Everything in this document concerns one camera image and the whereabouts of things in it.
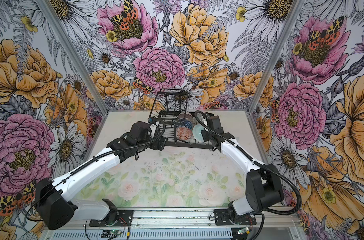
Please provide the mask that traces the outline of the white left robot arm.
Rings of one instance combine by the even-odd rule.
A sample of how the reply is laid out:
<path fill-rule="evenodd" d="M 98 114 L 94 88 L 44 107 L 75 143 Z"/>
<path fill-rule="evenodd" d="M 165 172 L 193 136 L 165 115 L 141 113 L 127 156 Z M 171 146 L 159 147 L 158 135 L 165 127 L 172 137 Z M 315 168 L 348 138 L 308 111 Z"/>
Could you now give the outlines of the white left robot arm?
<path fill-rule="evenodd" d="M 57 230 L 71 221 L 95 220 L 112 226 L 118 221 L 117 207 L 108 199 L 76 201 L 74 197 L 86 185 L 111 168 L 146 149 L 162 151 L 166 124 L 160 119 L 136 122 L 128 133 L 111 141 L 96 156 L 74 170 L 53 180 L 44 178 L 36 184 L 35 207 L 49 230 Z"/>

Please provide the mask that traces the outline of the purple striped bowl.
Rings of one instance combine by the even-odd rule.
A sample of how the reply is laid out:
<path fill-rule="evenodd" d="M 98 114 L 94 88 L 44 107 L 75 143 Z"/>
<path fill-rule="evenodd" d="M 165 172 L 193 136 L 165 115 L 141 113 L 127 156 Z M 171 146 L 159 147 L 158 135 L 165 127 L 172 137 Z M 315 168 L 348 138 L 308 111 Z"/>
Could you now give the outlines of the purple striped bowl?
<path fill-rule="evenodd" d="M 193 116 L 189 112 L 186 113 L 180 113 L 177 117 L 179 120 L 188 120 L 190 122 L 193 122 Z"/>

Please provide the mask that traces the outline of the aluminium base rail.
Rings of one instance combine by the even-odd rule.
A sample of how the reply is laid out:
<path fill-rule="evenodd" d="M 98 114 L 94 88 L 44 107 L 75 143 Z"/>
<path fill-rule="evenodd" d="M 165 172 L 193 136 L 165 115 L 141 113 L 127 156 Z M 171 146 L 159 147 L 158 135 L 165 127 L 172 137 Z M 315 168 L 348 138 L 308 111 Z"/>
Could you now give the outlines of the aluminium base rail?
<path fill-rule="evenodd" d="M 293 229 L 298 225 L 294 215 L 279 216 L 264 212 L 262 216 L 251 215 L 240 222 L 230 220 L 226 207 L 204 208 L 118 208 L 118 221 L 107 226 L 95 220 L 71 221 L 57 230 L 44 227 L 40 239 L 59 230 L 100 230 L 118 229 L 130 232 L 133 229 L 231 229 L 233 239 L 251 239 L 259 234 L 259 239 L 297 238 Z"/>

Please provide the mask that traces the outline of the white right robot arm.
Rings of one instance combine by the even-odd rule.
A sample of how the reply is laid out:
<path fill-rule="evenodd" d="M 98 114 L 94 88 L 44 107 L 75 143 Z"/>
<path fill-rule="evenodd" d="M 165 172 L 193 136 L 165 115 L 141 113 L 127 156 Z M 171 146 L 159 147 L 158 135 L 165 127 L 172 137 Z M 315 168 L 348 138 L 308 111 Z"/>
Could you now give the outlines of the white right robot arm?
<path fill-rule="evenodd" d="M 203 139 L 212 149 L 233 160 L 246 174 L 245 193 L 229 204 L 228 214 L 233 223 L 242 218 L 261 213 L 284 199 L 281 178 L 273 165 L 266 165 L 250 155 L 239 145 L 234 136 L 224 132 L 220 118 L 200 111 L 196 119 L 205 128 Z"/>

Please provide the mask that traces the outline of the teal striped bowl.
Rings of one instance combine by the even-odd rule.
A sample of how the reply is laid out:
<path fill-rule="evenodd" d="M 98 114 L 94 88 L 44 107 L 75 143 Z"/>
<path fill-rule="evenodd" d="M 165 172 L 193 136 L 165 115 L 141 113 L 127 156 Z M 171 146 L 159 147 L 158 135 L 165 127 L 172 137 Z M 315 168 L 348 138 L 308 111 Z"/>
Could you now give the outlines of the teal striped bowl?
<path fill-rule="evenodd" d="M 203 138 L 203 134 L 202 134 L 202 131 L 204 131 L 204 130 L 205 130 L 205 128 L 200 124 L 197 124 L 193 127 L 193 136 L 197 142 L 204 142 L 204 138 Z"/>

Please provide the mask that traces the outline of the blue triangle pattern bowl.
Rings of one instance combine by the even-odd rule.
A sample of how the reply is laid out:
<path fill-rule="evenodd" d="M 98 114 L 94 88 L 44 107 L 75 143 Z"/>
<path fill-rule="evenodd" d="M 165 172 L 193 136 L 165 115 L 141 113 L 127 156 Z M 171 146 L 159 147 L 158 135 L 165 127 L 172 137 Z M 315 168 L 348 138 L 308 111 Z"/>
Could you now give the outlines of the blue triangle pattern bowl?
<path fill-rule="evenodd" d="M 177 120 L 176 125 L 177 127 L 185 127 L 190 130 L 192 130 L 194 127 L 193 123 L 188 120 Z"/>

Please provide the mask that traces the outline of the orange patterned bowl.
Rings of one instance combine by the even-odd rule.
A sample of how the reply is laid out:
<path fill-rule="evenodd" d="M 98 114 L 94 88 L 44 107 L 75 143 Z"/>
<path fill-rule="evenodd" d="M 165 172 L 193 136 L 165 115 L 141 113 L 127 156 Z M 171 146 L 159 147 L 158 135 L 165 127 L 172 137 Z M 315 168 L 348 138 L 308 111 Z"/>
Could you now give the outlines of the orange patterned bowl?
<path fill-rule="evenodd" d="M 188 127 L 177 127 L 176 137 L 179 140 L 188 141 L 193 135 L 193 131 Z"/>

